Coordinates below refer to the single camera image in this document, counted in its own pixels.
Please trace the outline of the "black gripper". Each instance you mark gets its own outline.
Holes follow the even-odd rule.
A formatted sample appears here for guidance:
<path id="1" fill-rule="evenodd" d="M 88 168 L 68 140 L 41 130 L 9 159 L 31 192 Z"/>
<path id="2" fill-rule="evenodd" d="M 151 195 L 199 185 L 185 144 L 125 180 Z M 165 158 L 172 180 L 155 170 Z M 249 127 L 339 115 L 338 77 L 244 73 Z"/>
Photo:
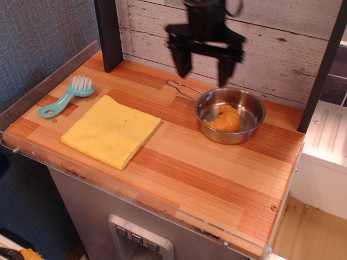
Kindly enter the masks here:
<path id="1" fill-rule="evenodd" d="M 232 76 L 235 63 L 243 59 L 245 37 L 226 26 L 227 15 L 232 14 L 224 6 L 189 6 L 188 23 L 166 26 L 169 49 L 181 78 L 192 69 L 192 53 L 219 58 L 219 87 Z"/>

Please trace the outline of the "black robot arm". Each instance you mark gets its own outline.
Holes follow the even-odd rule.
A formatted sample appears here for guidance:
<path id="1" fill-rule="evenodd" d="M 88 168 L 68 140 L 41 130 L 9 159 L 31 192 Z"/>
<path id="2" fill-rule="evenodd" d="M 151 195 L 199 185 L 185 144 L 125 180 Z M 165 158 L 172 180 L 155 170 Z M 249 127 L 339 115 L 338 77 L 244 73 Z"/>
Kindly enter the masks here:
<path id="1" fill-rule="evenodd" d="M 169 24 L 168 47 L 178 75 L 184 78 L 192 69 L 191 54 L 217 59 L 219 87 L 232 76 L 236 63 L 243 59 L 242 45 L 246 38 L 226 25 L 226 16 L 233 17 L 225 1 L 184 1 L 187 24 Z"/>

